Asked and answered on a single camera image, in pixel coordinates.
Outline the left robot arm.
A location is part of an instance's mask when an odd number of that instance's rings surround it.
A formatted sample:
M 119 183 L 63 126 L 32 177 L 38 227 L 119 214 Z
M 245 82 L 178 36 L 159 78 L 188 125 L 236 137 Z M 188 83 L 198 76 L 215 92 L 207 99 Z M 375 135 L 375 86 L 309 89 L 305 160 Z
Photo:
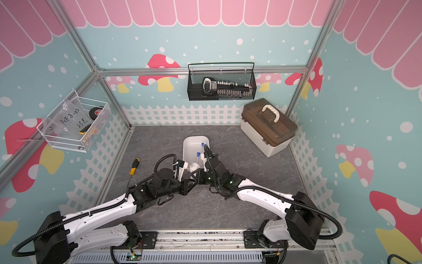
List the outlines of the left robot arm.
M 46 217 L 38 232 L 18 244 L 14 257 L 35 256 L 38 264 L 63 264 L 70 258 L 101 247 L 135 249 L 146 241 L 133 221 L 115 227 L 104 225 L 134 215 L 151 206 L 163 205 L 174 195 L 187 195 L 201 179 L 200 165 L 162 157 L 146 179 L 126 187 L 114 200 L 77 213 L 54 212 Z

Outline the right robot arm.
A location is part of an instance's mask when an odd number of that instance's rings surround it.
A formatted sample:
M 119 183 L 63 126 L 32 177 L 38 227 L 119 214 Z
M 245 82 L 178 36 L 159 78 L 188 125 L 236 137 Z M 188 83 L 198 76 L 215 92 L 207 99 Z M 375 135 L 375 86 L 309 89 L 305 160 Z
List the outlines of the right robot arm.
M 319 240 L 334 240 L 343 234 L 340 222 L 320 210 L 303 192 L 284 194 L 262 187 L 250 179 L 230 173 L 218 156 L 203 146 L 204 169 L 200 180 L 215 188 L 224 199 L 237 199 L 258 205 L 279 217 L 264 221 L 258 234 L 271 242 L 293 240 L 313 250 Z

